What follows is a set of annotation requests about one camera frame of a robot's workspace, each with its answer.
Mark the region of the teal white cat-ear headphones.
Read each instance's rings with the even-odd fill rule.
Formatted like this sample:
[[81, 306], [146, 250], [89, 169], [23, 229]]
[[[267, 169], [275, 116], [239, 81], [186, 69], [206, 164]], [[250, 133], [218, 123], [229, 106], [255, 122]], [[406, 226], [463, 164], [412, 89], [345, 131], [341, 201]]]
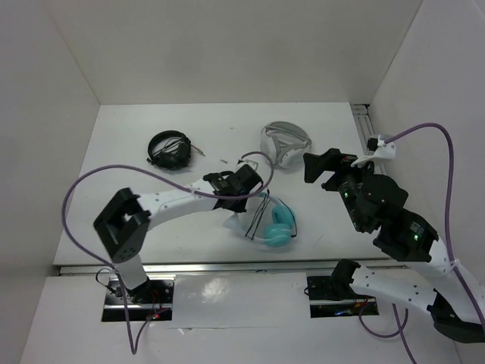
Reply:
[[260, 193], [258, 198], [261, 201], [251, 218], [240, 219], [242, 213], [234, 213], [224, 221], [223, 227], [267, 248], [288, 245], [298, 235], [295, 212], [268, 190]]

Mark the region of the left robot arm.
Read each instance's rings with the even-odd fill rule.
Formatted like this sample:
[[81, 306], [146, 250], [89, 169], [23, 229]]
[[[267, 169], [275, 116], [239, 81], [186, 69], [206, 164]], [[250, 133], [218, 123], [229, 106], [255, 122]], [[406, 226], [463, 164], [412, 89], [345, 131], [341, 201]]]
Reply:
[[255, 169], [244, 164], [236, 171], [206, 174], [180, 189], [149, 194], [135, 194], [128, 187], [118, 190], [93, 227], [124, 282], [124, 296], [139, 303], [152, 289], [139, 256], [152, 228], [196, 212], [244, 212], [246, 196], [262, 184]]

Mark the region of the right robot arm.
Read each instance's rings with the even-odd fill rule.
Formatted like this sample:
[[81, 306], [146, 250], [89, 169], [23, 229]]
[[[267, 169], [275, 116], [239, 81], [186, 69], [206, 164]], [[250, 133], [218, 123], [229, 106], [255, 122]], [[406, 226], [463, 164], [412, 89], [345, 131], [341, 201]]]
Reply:
[[332, 175], [322, 188], [341, 196], [355, 230], [376, 231], [373, 244], [377, 248], [428, 282], [421, 287], [397, 281], [342, 259], [330, 276], [333, 293], [374, 296], [416, 309], [430, 315], [435, 329], [447, 338], [463, 344], [482, 343], [479, 315], [484, 311], [484, 287], [452, 262], [446, 244], [423, 217], [405, 209], [408, 193], [391, 177], [375, 174], [373, 162], [358, 166], [355, 155], [339, 149], [322, 155], [306, 153], [303, 160], [307, 184], [329, 171]]

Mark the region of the black headphones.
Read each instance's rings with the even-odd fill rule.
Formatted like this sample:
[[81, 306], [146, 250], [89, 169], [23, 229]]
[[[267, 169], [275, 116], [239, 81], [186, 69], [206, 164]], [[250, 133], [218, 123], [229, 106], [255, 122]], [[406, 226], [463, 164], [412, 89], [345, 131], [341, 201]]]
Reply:
[[193, 150], [205, 156], [186, 134], [177, 130], [166, 130], [157, 133], [149, 141], [146, 161], [160, 169], [179, 171], [189, 167]]

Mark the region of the white grey gaming headset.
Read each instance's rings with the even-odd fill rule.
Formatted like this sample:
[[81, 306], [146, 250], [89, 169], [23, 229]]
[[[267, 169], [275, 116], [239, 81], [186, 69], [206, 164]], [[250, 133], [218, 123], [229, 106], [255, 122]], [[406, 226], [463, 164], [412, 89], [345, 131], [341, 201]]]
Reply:
[[311, 147], [310, 136], [288, 121], [273, 121], [261, 129], [260, 150], [278, 168], [291, 170], [298, 167]]

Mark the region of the white cover plate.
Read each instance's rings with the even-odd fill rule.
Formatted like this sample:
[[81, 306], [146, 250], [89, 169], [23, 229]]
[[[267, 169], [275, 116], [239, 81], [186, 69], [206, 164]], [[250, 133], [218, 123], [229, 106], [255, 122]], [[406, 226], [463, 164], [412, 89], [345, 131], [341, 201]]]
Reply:
[[303, 273], [176, 277], [173, 328], [279, 328], [310, 320]]

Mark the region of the aluminium side rail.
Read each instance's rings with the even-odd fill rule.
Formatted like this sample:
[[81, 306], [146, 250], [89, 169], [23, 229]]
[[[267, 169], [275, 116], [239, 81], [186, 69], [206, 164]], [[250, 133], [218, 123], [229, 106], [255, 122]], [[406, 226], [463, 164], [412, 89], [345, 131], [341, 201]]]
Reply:
[[368, 149], [368, 140], [377, 137], [377, 133], [371, 122], [369, 107], [370, 105], [368, 104], [350, 104], [352, 116], [365, 155], [372, 153]]

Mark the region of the aluminium front rail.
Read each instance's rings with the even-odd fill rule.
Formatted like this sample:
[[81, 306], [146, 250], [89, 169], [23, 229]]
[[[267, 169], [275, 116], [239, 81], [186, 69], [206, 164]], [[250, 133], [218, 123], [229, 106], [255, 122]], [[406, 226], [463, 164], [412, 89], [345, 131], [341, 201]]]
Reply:
[[[339, 260], [291, 260], [264, 262], [212, 262], [212, 263], [174, 263], [144, 265], [148, 274], [182, 274], [182, 273], [222, 273], [222, 272], [269, 272], [269, 271], [330, 271], [336, 267]], [[360, 265], [372, 269], [407, 269], [403, 263], [392, 259], [361, 259]], [[60, 267], [60, 276], [94, 275], [102, 267], [100, 265], [66, 265]]]

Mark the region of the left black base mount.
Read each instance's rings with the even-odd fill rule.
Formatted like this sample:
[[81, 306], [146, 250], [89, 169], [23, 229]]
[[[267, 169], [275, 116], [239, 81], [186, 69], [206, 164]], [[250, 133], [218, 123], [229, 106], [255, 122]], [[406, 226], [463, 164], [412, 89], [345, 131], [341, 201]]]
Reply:
[[[105, 300], [102, 309], [103, 322], [124, 322], [124, 302], [120, 282], [107, 268], [96, 272], [95, 280], [105, 289]], [[135, 298], [126, 293], [127, 310], [130, 321], [142, 322], [150, 315], [154, 321], [170, 321], [172, 319], [172, 303], [174, 298], [174, 277], [161, 276], [150, 278], [151, 286]]]

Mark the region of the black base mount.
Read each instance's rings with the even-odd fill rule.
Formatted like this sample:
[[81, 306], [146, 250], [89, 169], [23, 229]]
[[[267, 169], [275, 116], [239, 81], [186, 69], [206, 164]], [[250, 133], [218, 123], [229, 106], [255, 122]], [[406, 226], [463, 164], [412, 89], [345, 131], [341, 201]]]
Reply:
[[[105, 300], [102, 309], [103, 322], [124, 322], [124, 302], [120, 282], [107, 268], [96, 272], [95, 280], [105, 289]], [[172, 303], [174, 298], [174, 277], [161, 276], [150, 278], [151, 286], [135, 298], [126, 293], [127, 310], [130, 321], [142, 322], [150, 315], [154, 321], [170, 321], [172, 319]]]
[[330, 282], [330, 276], [307, 277], [304, 295], [309, 299], [312, 319], [379, 315], [374, 297], [354, 293], [338, 293]]

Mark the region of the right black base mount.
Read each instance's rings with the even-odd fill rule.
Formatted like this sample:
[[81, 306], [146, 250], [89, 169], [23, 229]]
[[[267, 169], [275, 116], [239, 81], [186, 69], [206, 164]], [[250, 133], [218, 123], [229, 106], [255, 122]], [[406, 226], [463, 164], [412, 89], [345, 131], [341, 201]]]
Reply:
[[309, 299], [312, 319], [379, 315], [374, 297], [354, 293], [338, 293], [330, 282], [330, 276], [307, 277], [304, 295]]

